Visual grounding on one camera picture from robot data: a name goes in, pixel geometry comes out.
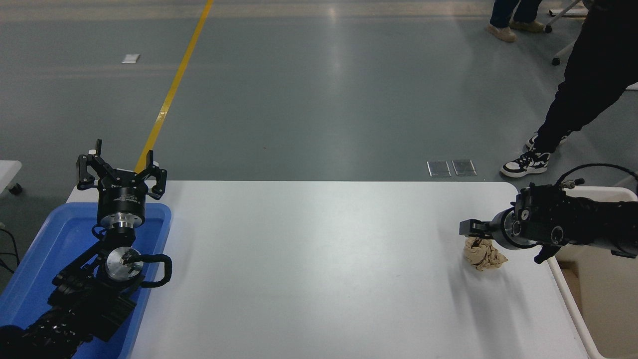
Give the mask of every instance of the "cable connector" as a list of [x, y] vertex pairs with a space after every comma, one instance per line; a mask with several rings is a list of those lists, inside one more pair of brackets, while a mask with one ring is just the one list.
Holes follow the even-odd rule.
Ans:
[[583, 178], [566, 179], [565, 181], [562, 181], [560, 183], [560, 188], [574, 189], [576, 186], [580, 186], [584, 183], [585, 183], [585, 180]]

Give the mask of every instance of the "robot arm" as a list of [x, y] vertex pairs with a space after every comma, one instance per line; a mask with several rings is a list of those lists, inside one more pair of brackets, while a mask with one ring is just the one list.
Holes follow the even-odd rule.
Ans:
[[[582, 184], [577, 180], [571, 185]], [[530, 183], [516, 196], [513, 208], [490, 222], [465, 220], [462, 236], [494, 239], [507, 249], [541, 245], [534, 258], [542, 263], [565, 245], [590, 245], [609, 249], [616, 256], [638, 255], [638, 202], [596, 202], [569, 197], [567, 185], [535, 186]]]
[[[77, 161], [79, 190], [97, 188], [98, 215], [93, 231], [98, 242], [53, 279], [56, 286], [48, 298], [51, 309], [25, 330], [0, 326], [0, 359], [71, 358], [84, 342], [97, 337], [108, 341], [135, 309], [130, 296], [139, 287], [159, 287], [171, 277], [171, 259], [163, 254], [142, 255], [135, 250], [135, 228], [145, 220], [146, 195], [159, 199], [165, 192], [166, 170], [147, 156], [141, 173], [114, 169], [96, 149]], [[89, 173], [91, 167], [99, 180]], [[149, 191], [144, 181], [155, 177]], [[165, 276], [157, 282], [144, 281], [144, 263], [164, 264]]]

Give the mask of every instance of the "person's leg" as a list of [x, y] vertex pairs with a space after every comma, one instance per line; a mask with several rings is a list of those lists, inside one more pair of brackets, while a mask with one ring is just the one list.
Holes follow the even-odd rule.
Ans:
[[510, 25], [512, 12], [519, 0], [495, 0], [492, 9], [492, 17], [489, 19], [490, 25], [503, 29]]
[[638, 1], [596, 1], [565, 68], [565, 81], [538, 129], [534, 148], [552, 153], [569, 131], [579, 131], [638, 81]]
[[513, 20], [516, 22], [533, 22], [536, 20], [538, 6], [541, 0], [521, 0], [519, 7], [516, 9]]

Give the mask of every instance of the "blue plastic tray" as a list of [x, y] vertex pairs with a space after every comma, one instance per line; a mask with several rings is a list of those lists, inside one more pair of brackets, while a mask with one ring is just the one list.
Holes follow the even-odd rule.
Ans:
[[[26, 328], [51, 308], [47, 299], [57, 273], [96, 243], [91, 227], [96, 223], [96, 203], [67, 203], [56, 208], [42, 225], [31, 248], [0, 296], [0, 326]], [[171, 212], [161, 203], [146, 204], [146, 222], [135, 229], [133, 247], [142, 254], [162, 253], [170, 229]], [[142, 273], [153, 280], [158, 264], [145, 265]], [[135, 343], [150, 289], [140, 288], [131, 299], [135, 310], [110, 341], [94, 339], [81, 345], [73, 359], [125, 359]]]

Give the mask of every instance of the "beige cloth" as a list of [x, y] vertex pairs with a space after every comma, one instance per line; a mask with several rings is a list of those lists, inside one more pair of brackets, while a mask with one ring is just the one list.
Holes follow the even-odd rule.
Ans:
[[463, 254], [470, 264], [480, 271], [485, 268], [500, 268], [507, 262], [507, 258], [494, 248], [492, 240], [469, 237], [465, 240]]

